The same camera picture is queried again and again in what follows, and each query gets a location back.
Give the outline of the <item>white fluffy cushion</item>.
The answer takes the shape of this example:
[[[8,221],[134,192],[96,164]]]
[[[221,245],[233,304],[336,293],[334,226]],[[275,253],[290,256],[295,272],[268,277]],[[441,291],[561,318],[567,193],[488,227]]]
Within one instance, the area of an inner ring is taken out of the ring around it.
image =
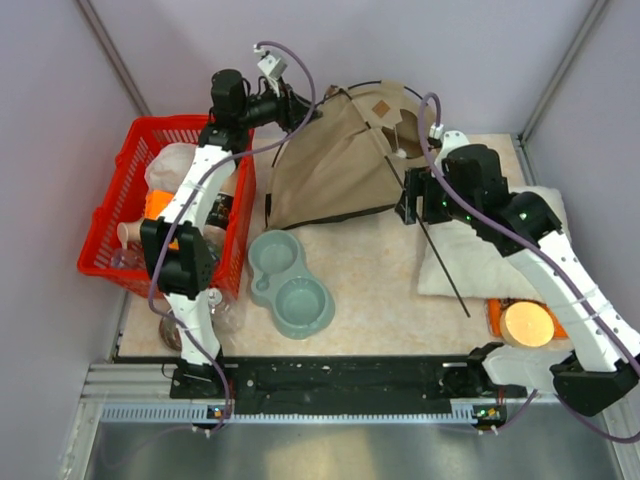
[[[417,282],[420,295],[542,300],[523,274],[470,226],[454,220],[427,231],[434,246],[425,250]]]

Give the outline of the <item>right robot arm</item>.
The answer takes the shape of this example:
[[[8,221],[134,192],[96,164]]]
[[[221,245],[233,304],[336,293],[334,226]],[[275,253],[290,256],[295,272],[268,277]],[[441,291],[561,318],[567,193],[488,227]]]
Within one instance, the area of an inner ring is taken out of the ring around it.
[[[473,350],[466,380],[474,393],[518,385],[592,417],[638,385],[638,331],[582,266],[549,204],[532,191],[510,192],[495,150],[469,144],[439,165],[407,169],[396,212],[406,224],[471,227],[524,275],[568,335],[567,351],[500,342]]]

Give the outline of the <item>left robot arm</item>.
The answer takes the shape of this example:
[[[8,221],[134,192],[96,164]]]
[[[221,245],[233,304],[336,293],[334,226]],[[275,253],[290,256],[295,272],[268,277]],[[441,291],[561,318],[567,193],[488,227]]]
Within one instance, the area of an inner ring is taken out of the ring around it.
[[[221,345],[210,319],[214,265],[204,239],[206,220],[237,162],[254,154],[252,130],[275,123],[293,137],[316,116],[315,93],[304,98],[280,77],[264,80],[264,91],[253,93],[237,70],[212,76],[212,106],[184,181],[159,216],[140,227],[150,277],[147,300],[162,294],[169,303],[165,316],[181,335],[178,370],[209,397],[224,390],[227,374],[217,362]]]

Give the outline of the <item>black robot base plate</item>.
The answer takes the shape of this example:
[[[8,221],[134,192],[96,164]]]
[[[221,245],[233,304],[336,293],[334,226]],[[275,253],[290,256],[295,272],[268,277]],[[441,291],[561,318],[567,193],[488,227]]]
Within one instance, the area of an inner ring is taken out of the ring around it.
[[[382,415],[446,413],[455,399],[519,399],[456,355],[227,356],[222,370],[174,370],[173,399],[231,399],[237,414]]]

